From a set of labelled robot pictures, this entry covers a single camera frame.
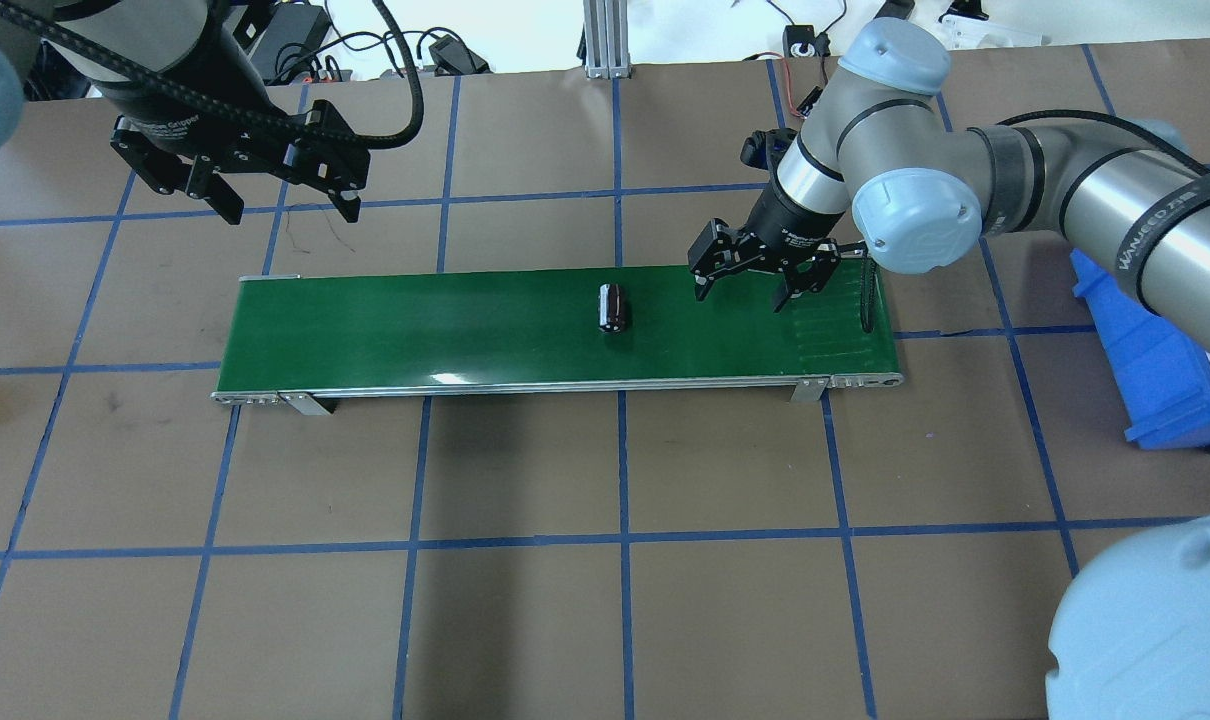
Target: red wire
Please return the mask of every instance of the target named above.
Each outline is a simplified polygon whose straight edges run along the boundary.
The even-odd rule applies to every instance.
[[[764,53],[759,53],[762,58],[768,54],[771,58],[778,58],[783,61],[783,86],[786,88],[786,110],[793,114],[794,119],[805,119],[805,115],[796,109],[796,102],[793,100],[793,69],[786,64],[786,58],[783,53],[774,53],[773,50],[766,50]]]

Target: green platform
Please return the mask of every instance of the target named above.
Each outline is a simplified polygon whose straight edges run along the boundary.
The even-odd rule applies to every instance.
[[[778,282],[738,275],[697,303],[682,266],[247,278],[213,398],[901,381],[885,300],[875,333],[858,323],[857,264],[771,313]],[[627,332],[597,329],[601,283],[623,286]]]

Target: blue plastic bin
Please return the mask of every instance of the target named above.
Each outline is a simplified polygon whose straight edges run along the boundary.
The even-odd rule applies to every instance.
[[[1084,252],[1072,250],[1076,296],[1094,315],[1120,397],[1143,450],[1210,447],[1210,356],[1168,319],[1148,313]]]

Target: metal post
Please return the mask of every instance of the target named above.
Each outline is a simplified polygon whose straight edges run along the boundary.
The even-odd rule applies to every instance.
[[[627,0],[583,0],[587,77],[632,77],[627,53]]]

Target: green surface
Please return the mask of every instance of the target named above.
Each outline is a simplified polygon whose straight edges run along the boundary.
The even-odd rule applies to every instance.
[[[601,283],[632,324],[597,328]],[[771,313],[774,275],[693,299],[682,266],[243,282],[218,392],[605,384],[898,373],[885,300],[858,324],[858,265]]]

